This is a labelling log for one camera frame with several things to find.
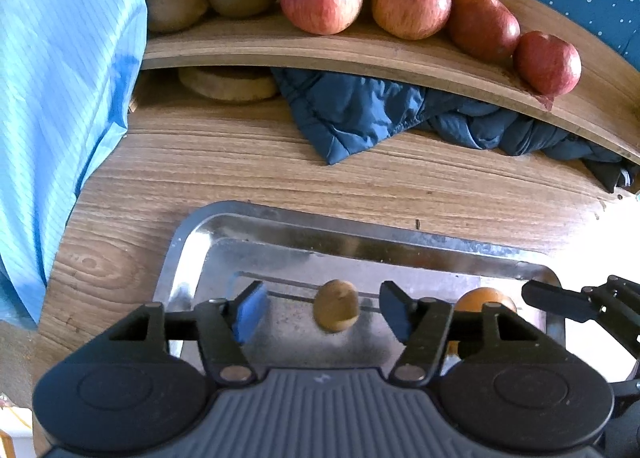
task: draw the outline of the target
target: metal tray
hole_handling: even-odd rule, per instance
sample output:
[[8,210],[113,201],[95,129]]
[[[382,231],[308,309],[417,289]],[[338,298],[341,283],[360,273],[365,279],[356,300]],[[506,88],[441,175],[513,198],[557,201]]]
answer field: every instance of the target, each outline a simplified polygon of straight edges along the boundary
[[[207,205],[175,232],[154,295],[168,311],[211,298],[236,297],[264,281],[270,307],[248,360],[261,366],[379,366],[387,373],[404,346],[378,309],[378,290],[392,279],[410,296],[455,303],[470,289],[493,286],[510,295],[518,313],[564,345],[564,319],[526,306],[529,279],[560,286],[541,253],[421,231],[382,227],[243,202]],[[313,321],[316,289],[331,279],[353,282],[361,315],[342,333]],[[170,351],[200,367],[195,343],[171,341]]]

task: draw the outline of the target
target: wooden shelf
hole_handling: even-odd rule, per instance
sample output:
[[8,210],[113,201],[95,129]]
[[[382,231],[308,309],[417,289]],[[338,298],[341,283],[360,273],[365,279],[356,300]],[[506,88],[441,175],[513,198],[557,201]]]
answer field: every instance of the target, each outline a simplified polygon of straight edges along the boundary
[[389,78],[463,94],[562,127],[640,163],[640,73],[588,31],[535,0],[502,0],[523,30],[572,42],[582,78],[568,95],[545,100],[507,66],[460,52],[443,35],[402,41],[366,18],[345,32],[311,36],[281,14],[231,21],[213,18],[189,30],[150,38],[143,69],[193,65],[286,66]]

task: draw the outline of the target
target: apple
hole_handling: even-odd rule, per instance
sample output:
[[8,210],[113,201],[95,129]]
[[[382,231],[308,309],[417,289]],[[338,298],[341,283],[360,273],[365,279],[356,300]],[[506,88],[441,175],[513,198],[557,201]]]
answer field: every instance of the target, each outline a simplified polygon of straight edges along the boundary
[[372,0],[373,19],[384,31],[410,41],[442,30],[451,0]]
[[520,39],[520,24],[499,0],[453,0],[449,36],[463,52],[500,63],[509,59]]
[[582,64],[573,44],[539,31],[525,33],[513,54],[518,75],[545,96],[559,96],[575,88]]
[[362,0],[280,0],[282,12],[305,32],[332,35],[356,20]]

